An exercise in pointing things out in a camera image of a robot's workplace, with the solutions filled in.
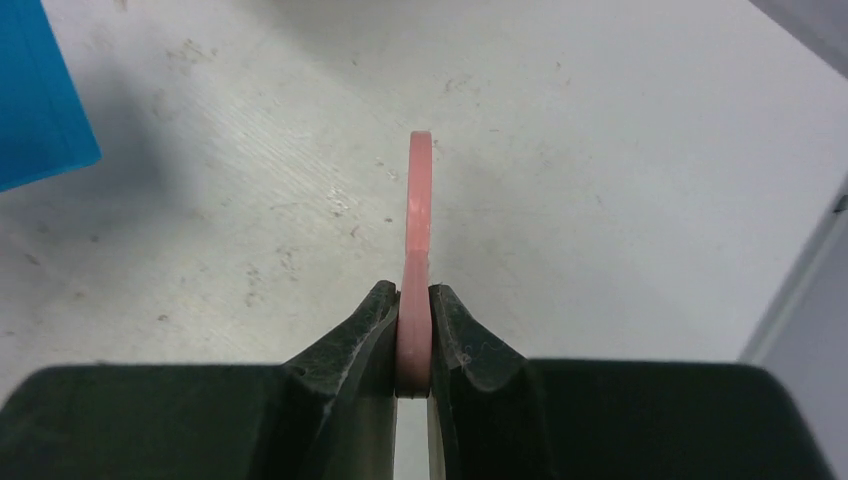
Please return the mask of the blue plastic dustpan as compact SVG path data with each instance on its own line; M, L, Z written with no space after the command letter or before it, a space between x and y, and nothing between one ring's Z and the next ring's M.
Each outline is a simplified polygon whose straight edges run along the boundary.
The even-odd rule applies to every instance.
M39 0L1 3L1 189L102 158Z

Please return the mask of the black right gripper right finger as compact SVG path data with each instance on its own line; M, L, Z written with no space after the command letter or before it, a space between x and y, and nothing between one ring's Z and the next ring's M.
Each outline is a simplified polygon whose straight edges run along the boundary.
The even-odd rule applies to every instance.
M829 479L787 390L744 364L529 359L429 290L434 479Z

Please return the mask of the pink hand brush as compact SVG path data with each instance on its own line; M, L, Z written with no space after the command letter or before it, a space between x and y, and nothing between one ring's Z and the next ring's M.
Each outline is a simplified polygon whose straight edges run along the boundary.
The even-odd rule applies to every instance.
M429 250L432 217L432 135L410 135L406 207L405 262L396 339L396 394L428 395L431 379L432 318L429 300Z

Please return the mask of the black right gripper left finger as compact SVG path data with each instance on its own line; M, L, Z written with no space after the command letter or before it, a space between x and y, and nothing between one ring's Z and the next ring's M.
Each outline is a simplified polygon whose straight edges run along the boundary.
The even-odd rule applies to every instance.
M1 410L5 479L389 479L398 294L281 364L88 364L26 378Z

